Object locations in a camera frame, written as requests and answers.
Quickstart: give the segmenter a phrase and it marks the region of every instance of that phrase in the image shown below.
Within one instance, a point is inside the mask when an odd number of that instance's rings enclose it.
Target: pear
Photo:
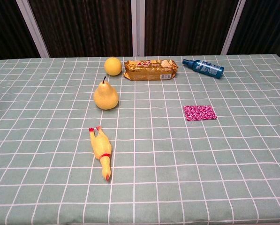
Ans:
[[[116,107],[119,102],[119,96],[116,89],[105,79],[106,76],[94,92],[94,102],[100,109],[108,110]]]

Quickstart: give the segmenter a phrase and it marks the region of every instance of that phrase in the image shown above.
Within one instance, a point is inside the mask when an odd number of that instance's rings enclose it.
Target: curtain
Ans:
[[[51,57],[131,56],[130,0],[29,0]]]
[[[280,0],[246,1],[228,54],[280,56]]]
[[[147,0],[145,55],[218,55],[238,0]]]
[[[39,57],[16,0],[0,0],[0,60]]]

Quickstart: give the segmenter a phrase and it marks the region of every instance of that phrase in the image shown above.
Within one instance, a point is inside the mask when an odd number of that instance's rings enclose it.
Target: spray bottle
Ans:
[[[209,62],[204,62],[201,60],[182,60],[182,63],[187,67],[193,69],[195,72],[199,72],[215,78],[221,78],[224,71],[224,67],[216,66]]]

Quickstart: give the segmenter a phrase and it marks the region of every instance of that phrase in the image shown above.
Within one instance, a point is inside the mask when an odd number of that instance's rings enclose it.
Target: biscuit package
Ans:
[[[170,80],[178,68],[173,60],[128,60],[124,66],[124,77],[132,81]]]

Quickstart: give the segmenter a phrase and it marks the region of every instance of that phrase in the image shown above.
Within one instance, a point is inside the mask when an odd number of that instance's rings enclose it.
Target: rubber chicken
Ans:
[[[89,128],[91,145],[94,150],[95,158],[99,159],[102,165],[102,175],[106,181],[109,181],[111,176],[110,156],[112,146],[108,137],[101,130],[101,126],[96,127],[98,135],[95,137],[94,128]]]

